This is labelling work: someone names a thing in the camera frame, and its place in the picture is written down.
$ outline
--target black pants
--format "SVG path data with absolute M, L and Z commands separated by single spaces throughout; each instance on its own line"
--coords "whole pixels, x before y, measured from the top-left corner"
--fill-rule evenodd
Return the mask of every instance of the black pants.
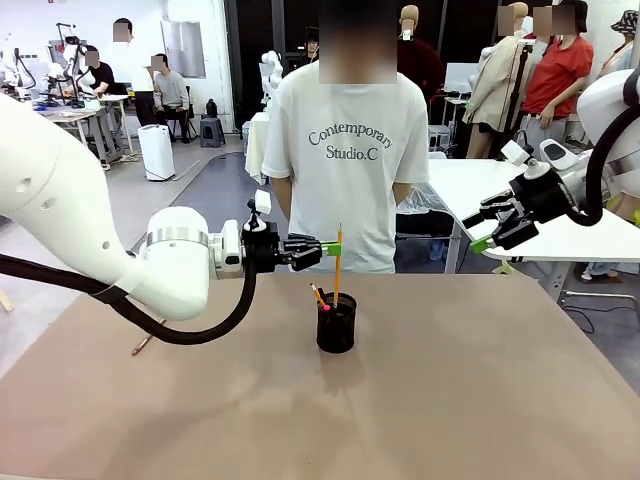
M 182 139 L 189 139 L 189 110 L 182 110 L 178 112 L 176 107 L 162 106 L 162 110 L 156 112 L 156 122 L 159 125 L 167 125 L 167 120 L 178 120 L 180 122 L 180 132 L 182 133 Z M 169 135 L 173 140 L 173 133 L 169 129 Z
M 141 127 L 154 125 L 156 116 L 153 114 L 153 92 L 135 92 L 136 117 Z

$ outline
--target white t-shirt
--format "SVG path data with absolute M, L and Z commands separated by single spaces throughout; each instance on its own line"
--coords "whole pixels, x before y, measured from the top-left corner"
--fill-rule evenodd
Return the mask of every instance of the white t-shirt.
M 269 112 L 262 172 L 292 177 L 290 233 L 337 240 L 345 271 L 395 271 L 392 185 L 428 179 L 427 107 L 398 73 L 393 85 L 327 85 L 320 62 L 286 76 Z M 335 269 L 325 258 L 317 270 Z
M 134 38 L 127 44 L 127 69 L 134 92 L 153 92 L 153 80 L 147 67 L 151 66 L 152 54 Z

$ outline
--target pen holder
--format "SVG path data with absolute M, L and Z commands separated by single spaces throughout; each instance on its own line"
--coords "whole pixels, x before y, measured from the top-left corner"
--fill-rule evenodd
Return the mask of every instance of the pen holder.
M 328 353 L 345 353 L 355 342 L 356 307 L 353 297 L 340 293 L 338 308 L 333 308 L 333 293 L 326 295 L 329 311 L 318 308 L 318 334 L 316 343 Z

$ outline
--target red shirt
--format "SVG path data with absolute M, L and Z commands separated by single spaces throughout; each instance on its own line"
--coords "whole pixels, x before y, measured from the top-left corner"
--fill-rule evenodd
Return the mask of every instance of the red shirt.
M 593 47 L 584 38 L 578 36 L 565 50 L 560 49 L 560 40 L 555 40 L 533 72 L 522 110 L 531 114 L 541 113 L 577 79 L 589 75 L 592 63 Z M 575 107 L 574 96 L 558 105 L 554 116 L 568 117 Z
M 417 38 L 398 40 L 398 72 L 420 87 L 426 101 L 442 87 L 445 69 L 436 51 Z

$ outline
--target pencil on table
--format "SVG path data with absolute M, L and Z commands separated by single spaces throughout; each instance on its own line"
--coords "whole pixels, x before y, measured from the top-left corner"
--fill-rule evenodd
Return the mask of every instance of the pencil on table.
M 160 322 L 160 325 L 164 325 L 165 323 L 167 323 L 167 321 L 163 318 L 162 321 Z M 152 339 L 153 339 L 153 335 L 147 335 L 147 337 L 144 340 L 142 340 L 136 348 L 133 349 L 133 351 L 131 352 L 131 356 L 132 357 L 137 356 Z
M 338 229 L 338 243 L 342 247 L 342 223 L 340 224 L 340 228 Z M 333 289 L 333 308 L 338 308 L 338 299 L 340 297 L 340 270 L 342 269 L 342 249 L 340 250 L 340 255 L 336 257 L 336 284 Z

